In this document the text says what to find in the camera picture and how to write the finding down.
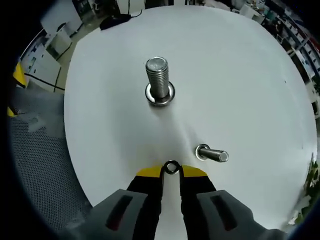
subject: white round tabletop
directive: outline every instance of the white round tabletop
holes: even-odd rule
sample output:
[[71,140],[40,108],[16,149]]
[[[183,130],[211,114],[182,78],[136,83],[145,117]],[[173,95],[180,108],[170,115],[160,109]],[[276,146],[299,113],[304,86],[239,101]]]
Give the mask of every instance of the white round tabletop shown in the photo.
[[[145,96],[145,64],[155,56],[167,59],[176,89],[164,108]],[[127,189],[140,169],[176,160],[205,171],[264,227],[280,228],[317,155],[312,105],[285,50],[253,20],[209,7],[152,8],[81,39],[68,70],[64,121],[93,206]],[[198,160],[198,144],[227,151],[228,162]],[[156,239],[186,239],[179,176],[164,178]]]

